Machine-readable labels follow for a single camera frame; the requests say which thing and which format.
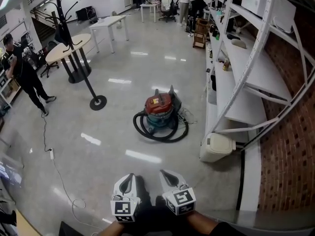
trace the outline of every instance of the microwave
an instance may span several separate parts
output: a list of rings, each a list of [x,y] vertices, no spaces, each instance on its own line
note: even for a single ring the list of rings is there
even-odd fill
[[[267,0],[242,0],[241,6],[259,17],[263,17]],[[271,24],[290,33],[294,23],[296,7],[288,0],[275,0]]]

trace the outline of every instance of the white trash can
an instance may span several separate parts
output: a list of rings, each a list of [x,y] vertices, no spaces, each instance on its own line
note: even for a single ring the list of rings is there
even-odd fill
[[[213,163],[230,155],[236,149],[236,142],[221,134],[211,133],[200,149],[200,161]]]

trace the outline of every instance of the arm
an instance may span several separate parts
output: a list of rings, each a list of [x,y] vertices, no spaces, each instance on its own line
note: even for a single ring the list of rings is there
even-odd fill
[[[197,211],[189,214],[187,216],[187,221],[197,232],[205,235],[209,235],[218,224]]]
[[[104,231],[100,232],[98,236],[120,236],[125,226],[117,221],[114,221]]]
[[[10,65],[10,68],[8,70],[5,71],[5,75],[8,79],[11,79],[12,78],[12,75],[13,75],[13,71],[14,71],[14,67],[16,65],[16,57],[14,57],[14,60],[13,62],[11,63]]]

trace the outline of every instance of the brick wall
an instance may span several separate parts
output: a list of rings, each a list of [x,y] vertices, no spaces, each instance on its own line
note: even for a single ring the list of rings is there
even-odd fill
[[[295,15],[302,43],[315,57],[315,17],[297,8]],[[270,34],[265,50],[280,71],[291,95],[304,82],[299,51]],[[261,186],[258,210],[315,208],[315,84],[297,106],[261,140]],[[283,106],[264,100],[267,118]]]

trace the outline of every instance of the black pants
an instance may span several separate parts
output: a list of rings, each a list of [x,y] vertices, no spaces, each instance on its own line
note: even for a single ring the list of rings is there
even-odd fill
[[[137,6],[137,9],[140,8],[140,5],[142,4],[142,0],[136,0],[136,6]]]
[[[36,72],[31,70],[23,71],[22,77],[17,78],[17,82],[20,84],[21,88],[29,95],[36,107],[38,107],[39,109],[43,109],[44,106],[39,101],[37,94],[44,100],[48,100],[48,95],[46,94]]]
[[[4,224],[9,224],[15,226],[15,219],[12,214],[6,214],[0,211],[0,222]]]

